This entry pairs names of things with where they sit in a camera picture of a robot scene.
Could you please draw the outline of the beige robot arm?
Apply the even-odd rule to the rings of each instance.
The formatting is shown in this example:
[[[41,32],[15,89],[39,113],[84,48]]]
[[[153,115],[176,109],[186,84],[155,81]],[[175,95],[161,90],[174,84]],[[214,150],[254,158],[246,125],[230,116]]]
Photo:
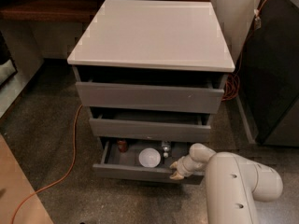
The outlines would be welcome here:
[[[174,161],[173,180],[205,170],[208,224],[259,224],[256,202],[273,202],[283,182],[273,168],[231,152],[215,152],[200,144]]]

